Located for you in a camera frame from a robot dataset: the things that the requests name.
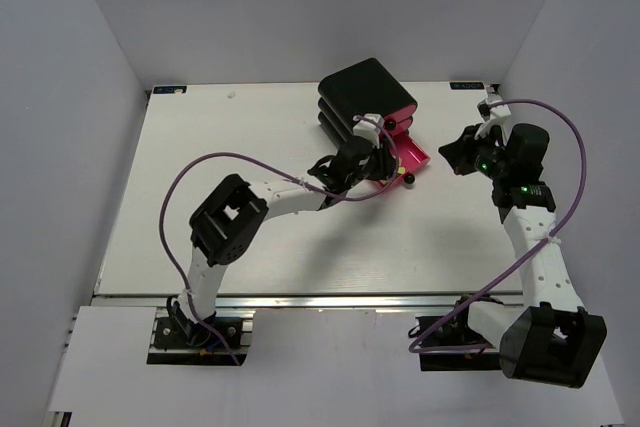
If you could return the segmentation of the pink drawer with black knob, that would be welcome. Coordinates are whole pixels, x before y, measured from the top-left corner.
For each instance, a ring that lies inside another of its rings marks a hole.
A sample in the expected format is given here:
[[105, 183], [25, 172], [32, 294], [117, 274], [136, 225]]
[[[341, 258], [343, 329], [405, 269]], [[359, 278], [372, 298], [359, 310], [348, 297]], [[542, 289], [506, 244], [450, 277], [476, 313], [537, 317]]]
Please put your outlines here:
[[387, 115], [384, 116], [384, 123], [385, 120], [387, 118], [393, 118], [395, 120], [403, 120], [406, 119], [410, 116], [413, 117], [413, 114], [416, 112], [417, 110], [417, 104], [416, 103], [410, 103], [406, 106], [403, 106], [393, 112], [388, 113]]

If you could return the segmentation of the pale yellow lego brick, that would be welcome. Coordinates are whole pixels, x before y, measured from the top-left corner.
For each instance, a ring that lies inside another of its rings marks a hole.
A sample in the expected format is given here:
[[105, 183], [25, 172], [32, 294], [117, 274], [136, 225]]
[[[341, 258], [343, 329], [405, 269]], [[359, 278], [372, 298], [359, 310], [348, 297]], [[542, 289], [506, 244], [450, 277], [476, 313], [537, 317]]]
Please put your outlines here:
[[402, 160], [399, 160], [394, 177], [386, 179], [386, 180], [379, 180], [378, 183], [381, 186], [386, 186], [389, 183], [394, 183], [396, 180], [399, 180], [399, 179], [401, 179], [403, 177], [403, 175], [405, 174], [405, 171], [406, 171], [406, 169], [402, 166]]

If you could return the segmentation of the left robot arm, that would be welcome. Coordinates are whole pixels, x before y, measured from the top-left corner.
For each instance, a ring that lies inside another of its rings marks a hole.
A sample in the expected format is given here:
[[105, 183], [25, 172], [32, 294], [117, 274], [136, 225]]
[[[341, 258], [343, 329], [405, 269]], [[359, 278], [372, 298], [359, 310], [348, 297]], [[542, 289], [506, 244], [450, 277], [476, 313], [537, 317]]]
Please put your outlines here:
[[[190, 270], [186, 272], [166, 238], [169, 200], [191, 168], [219, 157], [247, 161], [275, 173], [281, 180], [252, 184], [237, 174], [226, 176], [189, 219], [193, 251]], [[386, 139], [374, 145], [360, 137], [351, 138], [336, 154], [321, 158], [308, 170], [321, 182], [319, 187], [242, 154], [216, 152], [192, 161], [174, 179], [159, 214], [161, 245], [184, 283], [178, 299], [167, 303], [169, 318], [187, 339], [202, 332], [217, 334], [216, 297], [226, 267], [244, 255], [264, 222], [303, 211], [326, 210], [342, 202], [360, 202], [360, 197], [347, 195], [351, 188], [363, 180], [382, 181], [389, 188], [398, 176], [399, 166], [400, 153], [394, 141]]]

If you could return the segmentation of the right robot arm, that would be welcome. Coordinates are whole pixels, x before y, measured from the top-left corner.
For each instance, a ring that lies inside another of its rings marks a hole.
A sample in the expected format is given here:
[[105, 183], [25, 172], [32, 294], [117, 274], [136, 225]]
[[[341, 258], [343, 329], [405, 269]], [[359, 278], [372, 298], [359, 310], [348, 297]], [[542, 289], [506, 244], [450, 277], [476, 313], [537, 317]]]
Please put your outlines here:
[[464, 128], [454, 142], [439, 148], [457, 175], [488, 177], [520, 266], [523, 305], [508, 307], [483, 295], [456, 315], [455, 326], [476, 335], [499, 353], [505, 377], [578, 389], [604, 344], [607, 328], [587, 312], [569, 279], [556, 226], [556, 205], [542, 181], [549, 134], [520, 123], [508, 137], [494, 126], [481, 134]]

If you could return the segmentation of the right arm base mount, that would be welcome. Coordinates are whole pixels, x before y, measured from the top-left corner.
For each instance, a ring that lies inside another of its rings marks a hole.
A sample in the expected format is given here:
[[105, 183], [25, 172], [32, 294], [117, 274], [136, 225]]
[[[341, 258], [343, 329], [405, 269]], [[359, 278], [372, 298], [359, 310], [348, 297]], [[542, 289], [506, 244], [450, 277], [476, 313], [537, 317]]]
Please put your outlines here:
[[490, 346], [481, 349], [486, 340], [468, 325], [465, 309], [420, 342], [421, 349], [437, 350], [419, 355], [420, 371], [431, 372], [488, 372], [500, 371], [499, 354]]

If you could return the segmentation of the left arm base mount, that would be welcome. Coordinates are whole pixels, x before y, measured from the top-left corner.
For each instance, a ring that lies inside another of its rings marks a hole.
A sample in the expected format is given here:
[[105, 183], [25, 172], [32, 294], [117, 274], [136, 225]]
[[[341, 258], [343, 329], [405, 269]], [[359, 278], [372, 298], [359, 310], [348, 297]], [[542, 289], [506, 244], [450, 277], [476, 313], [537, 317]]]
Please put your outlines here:
[[214, 314], [205, 322], [217, 330], [225, 343], [209, 329], [189, 320], [180, 310], [176, 296], [169, 297], [152, 327], [147, 364], [241, 366], [250, 345], [249, 321]]

